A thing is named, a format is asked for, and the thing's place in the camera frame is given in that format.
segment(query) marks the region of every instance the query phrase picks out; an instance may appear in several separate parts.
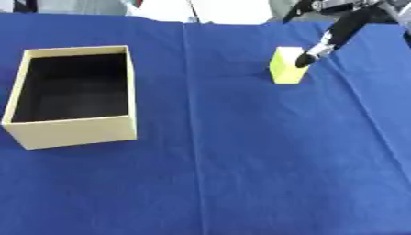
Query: yellow cube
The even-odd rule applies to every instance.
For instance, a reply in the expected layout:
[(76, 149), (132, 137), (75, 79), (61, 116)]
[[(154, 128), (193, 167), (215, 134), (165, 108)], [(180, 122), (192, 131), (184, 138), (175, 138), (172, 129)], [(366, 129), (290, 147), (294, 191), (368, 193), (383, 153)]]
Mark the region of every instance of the yellow cube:
[(272, 79), (277, 84), (299, 84), (309, 66), (295, 67), (298, 56), (304, 53), (299, 47), (278, 47), (270, 62)]

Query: beige box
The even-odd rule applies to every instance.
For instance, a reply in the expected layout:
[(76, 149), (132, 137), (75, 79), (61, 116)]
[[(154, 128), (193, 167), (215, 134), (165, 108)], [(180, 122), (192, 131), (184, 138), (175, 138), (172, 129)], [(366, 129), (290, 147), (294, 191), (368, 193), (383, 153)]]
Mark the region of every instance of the beige box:
[(2, 126), (28, 150), (135, 140), (128, 46), (26, 50)]
[(309, 66), (297, 68), (295, 62), (304, 50), (299, 47), (278, 47), (270, 62), (272, 79), (277, 84), (299, 84)]

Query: metal robot arm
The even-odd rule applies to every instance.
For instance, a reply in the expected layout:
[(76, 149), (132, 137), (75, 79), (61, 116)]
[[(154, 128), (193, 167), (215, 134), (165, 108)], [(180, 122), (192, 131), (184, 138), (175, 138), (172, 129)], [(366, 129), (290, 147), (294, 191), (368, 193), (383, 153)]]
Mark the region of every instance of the metal robot arm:
[(297, 67), (305, 67), (321, 57), (338, 50), (365, 24), (372, 16), (384, 10), (405, 29), (405, 40), (411, 47), (411, 0), (302, 0), (285, 16), (283, 22), (290, 21), (306, 12), (328, 14), (346, 13), (331, 25), (320, 42), (305, 51), (296, 61)]

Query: table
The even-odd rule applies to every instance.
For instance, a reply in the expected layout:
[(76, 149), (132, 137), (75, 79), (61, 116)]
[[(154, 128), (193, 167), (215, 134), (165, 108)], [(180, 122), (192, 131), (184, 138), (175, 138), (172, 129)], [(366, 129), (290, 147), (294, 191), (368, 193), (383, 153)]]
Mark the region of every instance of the table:
[(1, 14), (0, 110), (24, 49), (127, 44), (139, 139), (25, 151), (0, 130), (0, 233), (407, 234), (411, 53), (369, 25), (299, 85), (276, 46), (327, 24)]

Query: foam cube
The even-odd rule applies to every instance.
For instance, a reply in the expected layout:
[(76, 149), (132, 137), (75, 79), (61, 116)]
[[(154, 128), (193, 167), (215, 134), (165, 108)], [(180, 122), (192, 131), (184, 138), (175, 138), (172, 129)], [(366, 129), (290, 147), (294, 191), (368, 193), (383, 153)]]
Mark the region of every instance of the foam cube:
[(299, 84), (309, 66), (295, 67), (304, 50), (299, 47), (278, 47), (270, 62), (272, 79), (277, 84)]

